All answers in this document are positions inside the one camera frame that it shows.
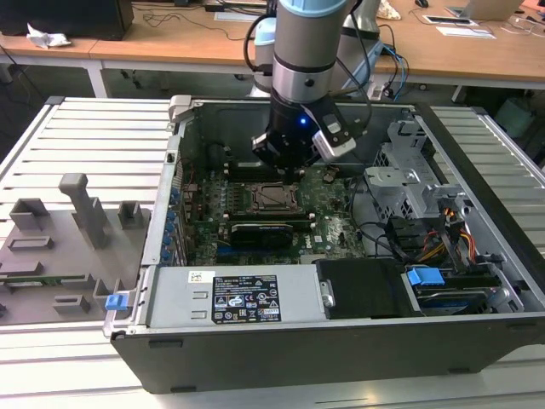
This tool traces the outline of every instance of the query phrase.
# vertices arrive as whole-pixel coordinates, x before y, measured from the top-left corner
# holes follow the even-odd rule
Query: blue cable
[[[405,86],[405,81],[407,80],[406,76],[405,76],[405,69],[404,69],[404,65],[403,65],[403,59],[400,58],[396,53],[395,51],[393,51],[392,49],[390,49],[388,46],[384,46],[384,49],[390,53],[392,55],[393,58],[396,59],[396,61],[401,65],[401,84],[399,86],[399,89],[398,89],[398,92],[396,93],[395,95],[395,98],[393,98],[394,101],[397,101],[398,98],[399,98],[399,95],[401,94],[401,90],[403,89],[403,87]]]

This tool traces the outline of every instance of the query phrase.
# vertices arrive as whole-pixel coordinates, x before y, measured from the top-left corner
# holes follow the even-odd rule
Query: desk
[[[494,88],[545,89],[545,38],[511,34],[502,30],[504,23],[485,22],[496,40],[446,37],[436,26],[422,24],[423,15],[451,16],[445,6],[464,5],[467,0],[430,0],[428,9],[418,8],[411,0],[392,0],[402,20],[389,21],[396,47],[410,64],[409,82],[421,84],[475,85]],[[525,9],[537,16],[534,10]],[[542,30],[537,33],[545,35]],[[391,34],[382,28],[381,38],[392,43]],[[381,58],[376,77],[393,72],[391,59]]]
[[[497,88],[545,89],[545,38],[505,32],[501,22],[487,22],[496,40],[445,37],[435,26],[420,23],[420,15],[448,15],[445,5],[463,5],[466,0],[430,0],[429,9],[418,9],[412,0],[392,0],[401,13],[400,21],[379,20],[395,33],[398,52],[410,63],[409,82],[424,84],[475,85]],[[155,11],[167,14],[169,11]],[[97,97],[107,97],[102,70],[135,69],[177,72],[249,74],[242,55],[242,41],[230,41],[221,31],[207,30],[183,20],[165,21],[150,27],[143,12],[135,10],[135,20],[122,42],[73,39],[62,49],[40,49],[24,37],[0,37],[2,45],[20,64],[78,66],[88,71]],[[203,9],[184,10],[187,18],[209,27],[222,28],[232,38],[242,38],[249,23],[215,21]],[[391,43],[385,30],[382,38]],[[8,62],[0,54],[0,63]],[[393,72],[390,58],[382,57],[373,82],[384,84]]]
[[[250,26],[242,21],[215,21],[214,14],[204,9],[173,9],[176,11],[198,24],[221,28],[231,38],[243,38]],[[0,44],[19,64],[86,69],[95,96],[100,98],[109,96],[102,77],[102,70],[107,68],[250,74],[243,60],[242,41],[230,41],[222,31],[209,30],[182,18],[165,21],[154,28],[143,18],[151,12],[137,9],[134,12],[133,25],[123,41],[70,38],[71,46],[40,49],[25,37],[0,36]],[[156,10],[154,13],[161,15],[169,11]],[[10,60],[0,51],[2,63],[10,63]]]

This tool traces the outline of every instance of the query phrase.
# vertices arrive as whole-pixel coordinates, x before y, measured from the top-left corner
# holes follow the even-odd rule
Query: blue latch
[[[445,279],[438,268],[414,267],[407,273],[411,285],[444,285]]]
[[[106,311],[126,311],[129,309],[129,296],[126,294],[111,294],[106,299]]]

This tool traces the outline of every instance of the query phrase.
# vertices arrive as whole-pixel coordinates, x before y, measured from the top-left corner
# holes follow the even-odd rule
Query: warning label
[[[214,277],[212,303],[216,324],[281,321],[276,275]]]

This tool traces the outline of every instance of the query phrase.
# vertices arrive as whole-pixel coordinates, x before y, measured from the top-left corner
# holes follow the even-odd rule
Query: motherboard
[[[229,172],[193,171],[181,210],[189,265],[310,264],[365,255],[350,216],[351,177],[329,166],[315,166],[291,184],[249,175],[242,181]]]

